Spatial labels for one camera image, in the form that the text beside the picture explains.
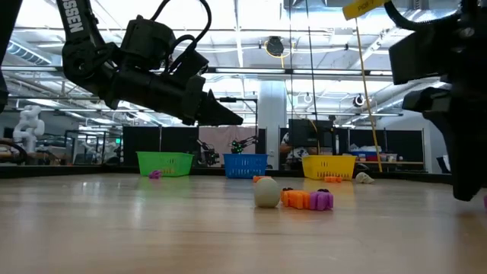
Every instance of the wooden floor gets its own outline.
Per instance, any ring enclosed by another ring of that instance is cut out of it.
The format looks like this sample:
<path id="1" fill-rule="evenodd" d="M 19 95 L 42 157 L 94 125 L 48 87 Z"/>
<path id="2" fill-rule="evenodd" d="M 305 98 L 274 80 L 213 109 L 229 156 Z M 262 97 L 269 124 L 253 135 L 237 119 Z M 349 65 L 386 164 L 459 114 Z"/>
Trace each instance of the wooden floor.
<path id="1" fill-rule="evenodd" d="M 485 190 L 277 181 L 336 207 L 255 209 L 250 180 L 223 177 L 3 180 L 0 273 L 487 273 Z"/>

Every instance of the person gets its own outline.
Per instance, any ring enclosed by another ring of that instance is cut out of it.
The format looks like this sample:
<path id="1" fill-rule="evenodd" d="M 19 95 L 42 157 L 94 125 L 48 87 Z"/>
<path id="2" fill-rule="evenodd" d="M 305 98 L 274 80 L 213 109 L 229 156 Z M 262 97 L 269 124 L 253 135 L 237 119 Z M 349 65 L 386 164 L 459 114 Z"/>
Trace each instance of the person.
<path id="1" fill-rule="evenodd" d="M 302 168 L 301 161 L 303 157 L 309 155 L 317 155 L 317 148 L 292 148 L 291 143 L 289 142 L 289 132 L 287 132 L 284 137 L 282 137 L 281 146 L 279 148 L 279 152 L 282 154 L 287 153 L 288 156 L 286 157 L 286 169 L 296 169 Z"/>

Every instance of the yellow tag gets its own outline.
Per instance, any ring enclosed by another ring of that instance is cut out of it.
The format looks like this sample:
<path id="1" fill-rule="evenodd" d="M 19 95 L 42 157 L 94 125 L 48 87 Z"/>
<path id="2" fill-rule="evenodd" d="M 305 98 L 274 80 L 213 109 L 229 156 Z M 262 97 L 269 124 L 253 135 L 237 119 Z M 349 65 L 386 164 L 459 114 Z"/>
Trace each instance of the yellow tag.
<path id="1" fill-rule="evenodd" d="M 388 1 L 390 0 L 357 0 L 343 7 L 343 15 L 346 20 L 358 18 Z"/>

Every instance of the green basket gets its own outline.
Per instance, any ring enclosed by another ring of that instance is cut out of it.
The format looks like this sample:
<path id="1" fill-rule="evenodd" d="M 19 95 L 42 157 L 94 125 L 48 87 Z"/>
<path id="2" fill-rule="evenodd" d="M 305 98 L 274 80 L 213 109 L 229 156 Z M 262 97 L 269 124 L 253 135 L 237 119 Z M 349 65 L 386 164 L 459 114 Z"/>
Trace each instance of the green basket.
<path id="1" fill-rule="evenodd" d="M 179 177 L 189 174 L 193 155 L 179 152 L 137 151 L 138 167 L 142 176 L 159 170 L 166 177 Z"/>

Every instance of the ceiling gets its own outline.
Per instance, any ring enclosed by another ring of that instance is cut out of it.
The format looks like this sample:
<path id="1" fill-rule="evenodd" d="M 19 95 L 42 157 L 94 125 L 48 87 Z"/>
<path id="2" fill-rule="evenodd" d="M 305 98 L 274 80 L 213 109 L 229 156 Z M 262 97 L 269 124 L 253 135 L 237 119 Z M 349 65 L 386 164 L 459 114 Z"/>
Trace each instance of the ceiling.
<path id="1" fill-rule="evenodd" d="M 260 69 L 360 69 L 358 38 L 355 21 L 346 21 L 342 6 L 351 1 L 338 0 L 207 0 L 212 9 L 212 27 L 199 42 L 197 50 L 206 57 L 211 67 L 260 68 Z M 34 53 L 47 65 L 61 65 L 60 56 L 65 42 L 65 34 L 55 0 L 24 0 L 11 42 L 29 53 Z M 443 17 L 455 10 L 457 1 L 451 0 L 402 0 L 394 1 L 408 18 L 415 21 Z M 140 14 L 145 18 L 153 15 L 160 0 L 144 0 L 141 5 L 136 0 L 91 0 L 95 16 L 99 19 L 98 28 L 107 42 L 121 43 L 128 22 Z M 206 24 L 206 14 L 197 0 L 173 0 L 162 11 L 158 21 L 173 28 L 176 37 L 184 34 L 198 35 Z M 358 20 L 361 33 L 364 66 L 368 70 L 388 71 L 390 62 L 387 50 L 397 41 L 409 34 L 398 30 L 382 8 L 362 16 Z M 280 36 L 288 57 L 281 60 L 270 56 L 262 46 L 269 36 Z M 186 44 L 177 48 L 177 54 Z M 32 66 L 32 59 L 26 60 L 19 53 L 10 52 L 3 65 Z M 65 80 L 62 73 L 30 71 L 6 71 L 5 77 L 13 95 L 47 97 L 90 97 L 91 94 Z M 288 92 L 288 112 L 312 111 L 314 104 L 307 103 L 307 95 L 314 91 L 317 95 L 317 110 L 327 112 L 362 112 L 354 108 L 352 99 L 363 94 L 364 86 L 360 77 L 318 78 L 313 83 L 310 77 L 279 75 L 270 78 L 260 74 L 210 74 L 205 76 L 205 90 L 212 89 L 216 97 L 257 98 L 261 81 L 284 81 Z M 368 92 L 372 105 L 382 112 L 397 111 L 397 104 L 407 91 L 437 82 L 425 79 L 394 86 L 391 77 L 368 81 Z M 58 101 L 72 109 L 106 108 L 96 100 Z M 253 102 L 227 104 L 232 110 L 240 112 L 245 123 L 254 123 Z M 126 108 L 138 108 L 126 105 Z M 93 117 L 99 113 L 82 113 L 83 117 Z M 102 113 L 104 118 L 117 122 L 126 121 L 124 113 Z M 180 121 L 164 114 L 151 113 L 145 122 L 175 125 Z M 343 122 L 350 122 L 347 117 Z"/>

